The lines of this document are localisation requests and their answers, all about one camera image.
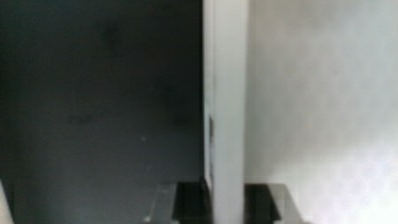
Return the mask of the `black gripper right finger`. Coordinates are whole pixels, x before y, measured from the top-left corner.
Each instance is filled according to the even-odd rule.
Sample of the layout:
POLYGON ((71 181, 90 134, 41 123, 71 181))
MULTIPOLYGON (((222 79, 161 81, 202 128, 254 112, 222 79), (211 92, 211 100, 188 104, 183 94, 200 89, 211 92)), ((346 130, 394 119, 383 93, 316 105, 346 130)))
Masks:
POLYGON ((245 185, 245 224, 305 224, 284 184, 245 185))

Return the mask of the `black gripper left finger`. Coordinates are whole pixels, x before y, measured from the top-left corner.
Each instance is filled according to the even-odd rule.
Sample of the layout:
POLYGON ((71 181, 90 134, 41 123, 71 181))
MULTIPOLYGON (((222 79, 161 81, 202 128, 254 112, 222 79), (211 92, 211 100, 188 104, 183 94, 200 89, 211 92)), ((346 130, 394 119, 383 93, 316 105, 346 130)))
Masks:
POLYGON ((213 224, 209 193, 200 182, 158 185, 142 224, 213 224))

